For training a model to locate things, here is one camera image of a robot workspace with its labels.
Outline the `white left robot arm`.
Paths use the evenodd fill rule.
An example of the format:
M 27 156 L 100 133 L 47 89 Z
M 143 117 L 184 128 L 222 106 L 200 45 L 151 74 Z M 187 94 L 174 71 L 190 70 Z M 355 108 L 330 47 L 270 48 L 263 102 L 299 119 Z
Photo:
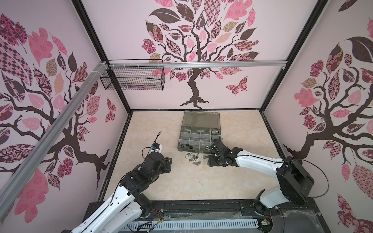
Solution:
M 113 194 L 72 233 L 117 233 L 128 223 L 148 216 L 152 201 L 143 193 L 159 175 L 170 173 L 173 159 L 153 151 L 119 181 Z

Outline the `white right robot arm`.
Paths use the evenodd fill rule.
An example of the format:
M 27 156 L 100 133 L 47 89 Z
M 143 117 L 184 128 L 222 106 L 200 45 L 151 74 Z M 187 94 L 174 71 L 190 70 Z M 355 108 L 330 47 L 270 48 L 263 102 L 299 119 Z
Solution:
M 314 185 L 314 179 L 302 163 L 288 156 L 285 159 L 269 158 L 248 152 L 242 148 L 228 148 L 220 140 L 215 140 L 207 150 L 210 167 L 237 167 L 251 169 L 269 175 L 277 180 L 277 185 L 259 192 L 252 207 L 257 212 L 266 211 L 283 203 L 304 205 Z

